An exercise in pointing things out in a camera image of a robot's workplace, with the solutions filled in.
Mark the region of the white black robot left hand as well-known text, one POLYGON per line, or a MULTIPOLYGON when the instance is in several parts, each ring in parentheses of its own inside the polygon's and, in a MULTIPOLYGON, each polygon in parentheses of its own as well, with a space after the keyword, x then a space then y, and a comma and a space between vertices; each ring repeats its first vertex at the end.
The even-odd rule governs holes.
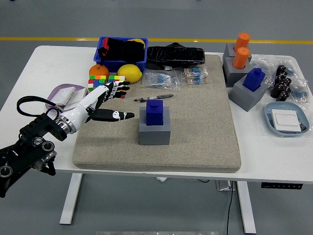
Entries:
POLYGON ((68 134, 77 132, 83 123, 89 120, 116 122, 134 117, 134 113, 119 112, 109 109, 101 109, 102 103, 113 98, 120 98, 130 88, 129 81, 110 82, 100 85, 90 92, 77 106, 61 113, 56 123, 68 134))

